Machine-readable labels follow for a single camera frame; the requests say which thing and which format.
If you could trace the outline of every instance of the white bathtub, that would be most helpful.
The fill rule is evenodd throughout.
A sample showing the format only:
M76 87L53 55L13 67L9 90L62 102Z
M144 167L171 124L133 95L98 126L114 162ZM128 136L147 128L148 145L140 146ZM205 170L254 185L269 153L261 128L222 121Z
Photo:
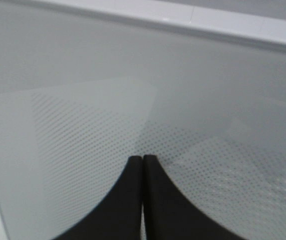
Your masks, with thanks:
M137 16L0 1L7 237L53 238L96 206L128 156L157 154L214 220L285 240L286 35L256 31L262 19L248 15L243 31Z

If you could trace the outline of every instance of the dotted texture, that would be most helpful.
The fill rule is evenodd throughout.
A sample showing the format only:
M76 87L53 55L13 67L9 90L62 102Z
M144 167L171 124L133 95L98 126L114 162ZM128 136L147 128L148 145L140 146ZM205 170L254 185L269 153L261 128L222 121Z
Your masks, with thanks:
M42 93L32 104L53 236L102 200L128 156L156 154L221 225L251 240L286 240L286 154Z

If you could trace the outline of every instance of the non-slip dot pattern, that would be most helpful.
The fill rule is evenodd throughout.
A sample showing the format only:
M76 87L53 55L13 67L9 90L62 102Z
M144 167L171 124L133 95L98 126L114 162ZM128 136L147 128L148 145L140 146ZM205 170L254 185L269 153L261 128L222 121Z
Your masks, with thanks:
M53 236L102 200L128 156L156 154L218 223L247 239L286 240L286 154L41 92L32 104Z
M45 94L32 96L52 236L106 195L133 153L138 121Z
M165 169L221 225L247 239L286 240L286 155L210 137Z

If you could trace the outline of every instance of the bathtub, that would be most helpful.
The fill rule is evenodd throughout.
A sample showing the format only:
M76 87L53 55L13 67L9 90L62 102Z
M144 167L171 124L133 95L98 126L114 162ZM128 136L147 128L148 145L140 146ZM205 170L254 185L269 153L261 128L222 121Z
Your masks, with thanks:
M54 238L156 154L218 223L286 240L286 21L93 2L0 1L4 239Z

